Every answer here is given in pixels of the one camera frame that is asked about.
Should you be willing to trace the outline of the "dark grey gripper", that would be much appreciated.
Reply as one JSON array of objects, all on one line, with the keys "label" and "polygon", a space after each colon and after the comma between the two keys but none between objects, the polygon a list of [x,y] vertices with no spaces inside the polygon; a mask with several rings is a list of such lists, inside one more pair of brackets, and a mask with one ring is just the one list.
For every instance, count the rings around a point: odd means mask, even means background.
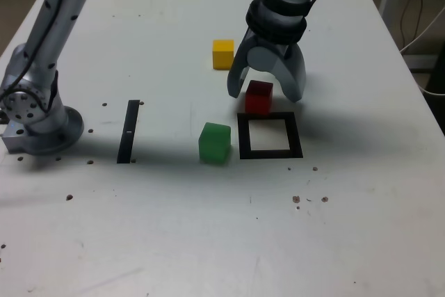
[{"label": "dark grey gripper", "polygon": [[250,67],[272,74],[289,101],[298,102],[302,99],[306,70],[298,45],[277,45],[247,29],[227,75],[229,96],[239,96]]}]

